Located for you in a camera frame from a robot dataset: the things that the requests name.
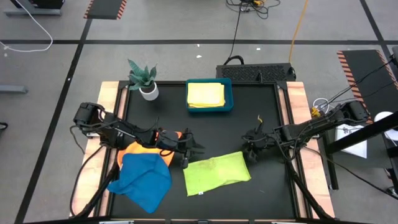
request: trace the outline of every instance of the lime green cloth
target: lime green cloth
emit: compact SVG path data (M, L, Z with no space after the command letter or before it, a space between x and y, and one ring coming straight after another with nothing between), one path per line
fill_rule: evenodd
M242 152L192 162L183 171L188 196L251 178Z

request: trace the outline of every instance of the green leaves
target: green leaves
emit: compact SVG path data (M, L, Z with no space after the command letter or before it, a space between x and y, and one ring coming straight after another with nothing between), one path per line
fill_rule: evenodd
M138 90L139 88L149 88L156 77L156 65L149 72L148 66L145 66L145 69L142 70L132 60L128 59L128 62L131 67L129 79L135 84L134 86L130 86L129 89Z

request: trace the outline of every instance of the gray floor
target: gray floor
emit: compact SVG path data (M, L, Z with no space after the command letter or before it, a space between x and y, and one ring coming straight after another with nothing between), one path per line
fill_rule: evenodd
M62 17L38 17L55 40L78 40L88 0L66 0ZM383 37L398 39L395 0L366 0ZM304 0L284 0L270 9L268 20L242 14L237 39L290 40ZM0 11L12 7L0 0ZM232 39L237 13L223 0L137 0L127 3L119 21L93 21L88 39L162 40ZM0 13L0 40L46 39L28 17ZM359 0L310 1L300 40L376 40ZM43 45L13 45L38 49ZM286 62L289 45L239 44L236 54L247 63ZM378 49L379 45L296 45L292 64L298 81L305 84L308 102L329 98L347 81L337 50ZM70 68L76 45L54 45L47 52L23 54L0 50L0 83L27 85L26 95L0 95L0 117L9 129L0 136L0 223L13 223L37 156L43 145L55 106ZM127 79L127 58L138 64L157 63L159 80L210 78L229 52L229 44L85 45L39 177L25 222L66 218L73 181L82 154L74 145L69 126L78 105L96 101L101 82ZM350 93L341 98L351 97ZM78 135L84 145L85 139ZM391 185L382 169L355 172L381 187ZM344 170L337 170L340 190L331 192L338 218L357 222L395 223L398 203L364 185Z

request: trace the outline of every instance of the blue cloth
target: blue cloth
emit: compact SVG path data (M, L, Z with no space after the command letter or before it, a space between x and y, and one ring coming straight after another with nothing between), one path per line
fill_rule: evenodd
M147 213L155 212L172 184L169 168L159 154L125 154L119 180L108 190L127 195Z

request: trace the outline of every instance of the white paper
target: white paper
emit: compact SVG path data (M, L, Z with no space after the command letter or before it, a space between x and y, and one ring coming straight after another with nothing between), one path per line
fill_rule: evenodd
M362 125L350 126L347 124L342 124L342 125L338 126L336 128L336 141L344 138L345 136L349 136L351 133L354 133L354 132L360 130L361 128L363 128ZM368 144L367 144L367 141L365 140L363 142L360 142L353 146L350 146L346 149L343 149L342 151L366 159L367 146L368 146Z

